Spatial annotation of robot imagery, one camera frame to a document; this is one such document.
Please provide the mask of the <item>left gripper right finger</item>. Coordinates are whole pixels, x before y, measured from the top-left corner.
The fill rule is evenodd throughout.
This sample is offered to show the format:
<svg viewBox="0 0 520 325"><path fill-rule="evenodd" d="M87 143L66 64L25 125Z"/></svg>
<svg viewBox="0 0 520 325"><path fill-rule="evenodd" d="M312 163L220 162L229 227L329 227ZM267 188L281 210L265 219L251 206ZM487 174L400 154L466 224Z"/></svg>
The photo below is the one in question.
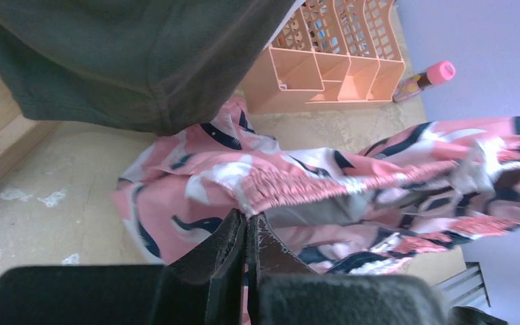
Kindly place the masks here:
<svg viewBox="0 0 520 325"><path fill-rule="evenodd" d="M247 234L252 324L447 324L441 299L413 276L320 275L273 233L265 215Z"/></svg>

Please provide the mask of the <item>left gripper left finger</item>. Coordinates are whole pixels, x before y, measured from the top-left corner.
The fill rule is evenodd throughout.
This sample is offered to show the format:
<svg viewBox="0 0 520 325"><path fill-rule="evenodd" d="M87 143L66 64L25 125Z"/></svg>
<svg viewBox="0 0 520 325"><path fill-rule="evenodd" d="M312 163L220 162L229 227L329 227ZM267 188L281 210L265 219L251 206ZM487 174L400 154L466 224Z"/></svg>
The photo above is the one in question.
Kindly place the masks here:
<svg viewBox="0 0 520 325"><path fill-rule="evenodd" d="M0 276L0 324L240 324L246 219L170 265L25 266Z"/></svg>

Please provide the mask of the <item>pink patterned shorts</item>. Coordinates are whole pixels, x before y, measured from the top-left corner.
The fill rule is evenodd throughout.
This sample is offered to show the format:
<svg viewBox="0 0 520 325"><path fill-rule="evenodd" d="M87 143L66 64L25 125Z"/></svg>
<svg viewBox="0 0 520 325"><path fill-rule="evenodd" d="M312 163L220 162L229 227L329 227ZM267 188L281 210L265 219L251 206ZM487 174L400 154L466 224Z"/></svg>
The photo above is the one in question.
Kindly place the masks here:
<svg viewBox="0 0 520 325"><path fill-rule="evenodd" d="M410 127L357 154L281 149L244 100L158 138L114 193L146 259L170 264L232 209L263 214L318 273L385 274L520 228L520 116Z"/></svg>

